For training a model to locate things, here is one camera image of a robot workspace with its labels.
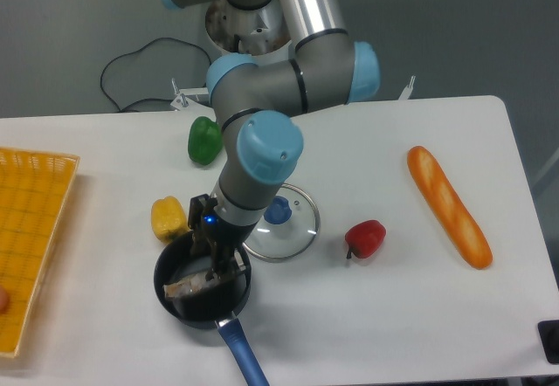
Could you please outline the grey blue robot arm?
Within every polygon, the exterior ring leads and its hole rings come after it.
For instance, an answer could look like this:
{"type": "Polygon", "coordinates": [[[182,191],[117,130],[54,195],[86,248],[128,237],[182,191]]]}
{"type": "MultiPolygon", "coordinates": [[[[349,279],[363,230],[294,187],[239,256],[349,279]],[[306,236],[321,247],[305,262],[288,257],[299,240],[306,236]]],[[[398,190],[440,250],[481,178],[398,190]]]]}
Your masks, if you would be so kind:
{"type": "MultiPolygon", "coordinates": [[[[214,1],[163,0],[173,9],[214,1]]],[[[212,193],[196,200],[190,226],[216,275],[231,270],[234,251],[296,167],[303,141],[293,117],[369,100],[380,85],[374,50],[350,39],[337,0],[225,1],[240,10],[278,1],[294,55],[260,65],[252,55],[231,53],[207,72],[227,158],[212,193]]]]}

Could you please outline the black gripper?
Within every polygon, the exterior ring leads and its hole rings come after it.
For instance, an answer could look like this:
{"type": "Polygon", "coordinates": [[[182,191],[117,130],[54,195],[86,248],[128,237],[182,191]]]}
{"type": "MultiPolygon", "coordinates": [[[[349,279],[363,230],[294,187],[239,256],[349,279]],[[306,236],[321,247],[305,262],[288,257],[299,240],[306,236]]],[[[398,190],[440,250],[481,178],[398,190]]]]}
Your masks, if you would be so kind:
{"type": "Polygon", "coordinates": [[[256,224],[229,223],[217,214],[216,207],[217,199],[207,194],[190,199],[188,225],[193,242],[190,255],[210,255],[211,269],[205,274],[206,281],[219,281],[221,276],[222,281],[231,281],[247,272],[245,256],[236,247],[248,238],[256,224]],[[225,272],[224,258],[231,258],[225,272]]]}

